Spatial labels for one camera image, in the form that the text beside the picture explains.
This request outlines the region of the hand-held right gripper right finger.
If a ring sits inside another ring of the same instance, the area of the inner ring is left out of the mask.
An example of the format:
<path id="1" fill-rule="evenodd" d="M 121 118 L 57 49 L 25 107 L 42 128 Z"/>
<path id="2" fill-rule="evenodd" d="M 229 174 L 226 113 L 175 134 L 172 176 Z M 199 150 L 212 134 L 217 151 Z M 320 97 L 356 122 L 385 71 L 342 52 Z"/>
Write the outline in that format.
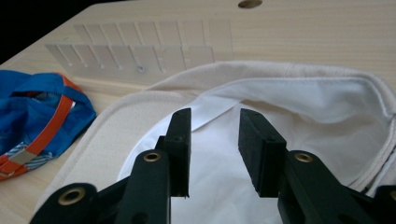
<path id="1" fill-rule="evenodd" d="M 277 199 L 283 224 L 374 224 L 321 159 L 287 150 L 262 114 L 240 111 L 238 149 L 258 195 Z"/>

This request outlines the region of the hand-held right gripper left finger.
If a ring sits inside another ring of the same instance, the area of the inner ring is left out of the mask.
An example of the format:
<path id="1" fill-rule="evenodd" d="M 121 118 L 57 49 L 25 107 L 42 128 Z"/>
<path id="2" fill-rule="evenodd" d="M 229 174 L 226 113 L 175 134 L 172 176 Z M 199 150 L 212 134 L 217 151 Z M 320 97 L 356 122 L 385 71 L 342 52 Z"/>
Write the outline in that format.
<path id="1" fill-rule="evenodd" d="M 189 195 L 191 110 L 175 112 L 155 148 L 139 153 L 115 224 L 171 224 L 171 199 Z"/>

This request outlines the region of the beige cap with white lining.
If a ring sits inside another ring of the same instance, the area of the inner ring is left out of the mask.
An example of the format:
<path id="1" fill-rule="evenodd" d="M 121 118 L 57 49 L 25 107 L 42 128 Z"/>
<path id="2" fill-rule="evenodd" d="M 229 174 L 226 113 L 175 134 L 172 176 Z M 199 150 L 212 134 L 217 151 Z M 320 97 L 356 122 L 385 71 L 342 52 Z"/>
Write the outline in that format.
<path id="1" fill-rule="evenodd" d="M 345 186 L 373 195 L 396 185 L 396 92 L 362 71 L 237 61 L 184 71 L 109 106 L 84 134 L 50 190 L 99 189 L 131 173 L 172 114 L 191 110 L 190 195 L 172 201 L 172 224 L 281 224 L 276 201 L 254 190 L 237 148 L 239 114 L 262 113 L 290 150 L 315 154 Z"/>

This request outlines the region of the clear acrylic rack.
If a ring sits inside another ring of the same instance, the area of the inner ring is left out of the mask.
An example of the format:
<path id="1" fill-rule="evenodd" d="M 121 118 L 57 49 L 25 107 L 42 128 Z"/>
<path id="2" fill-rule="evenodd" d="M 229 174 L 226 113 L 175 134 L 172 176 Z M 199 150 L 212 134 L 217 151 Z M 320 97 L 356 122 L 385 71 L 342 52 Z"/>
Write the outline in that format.
<path id="1" fill-rule="evenodd" d="M 231 61 L 228 20 L 76 24 L 79 43 L 47 50 L 74 77 L 152 84 L 208 63 Z"/>

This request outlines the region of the blue cap with orange strap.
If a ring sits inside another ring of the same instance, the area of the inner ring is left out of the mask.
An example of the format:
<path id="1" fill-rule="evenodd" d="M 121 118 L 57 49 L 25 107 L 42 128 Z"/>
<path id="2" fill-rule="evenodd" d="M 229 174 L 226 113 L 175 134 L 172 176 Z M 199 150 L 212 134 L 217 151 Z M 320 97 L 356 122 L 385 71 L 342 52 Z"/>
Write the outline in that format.
<path id="1" fill-rule="evenodd" d="M 0 70 L 0 180 L 59 157 L 95 117 L 87 95 L 62 74 Z"/>

